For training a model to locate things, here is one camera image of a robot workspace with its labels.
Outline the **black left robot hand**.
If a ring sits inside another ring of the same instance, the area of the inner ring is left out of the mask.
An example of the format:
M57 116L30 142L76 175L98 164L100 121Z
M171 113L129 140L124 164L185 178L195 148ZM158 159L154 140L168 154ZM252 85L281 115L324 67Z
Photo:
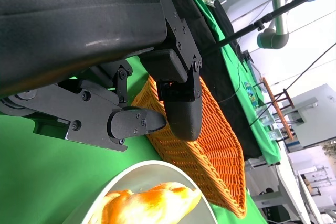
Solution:
M175 0L1 0L1 112L123 152L201 131L202 58Z

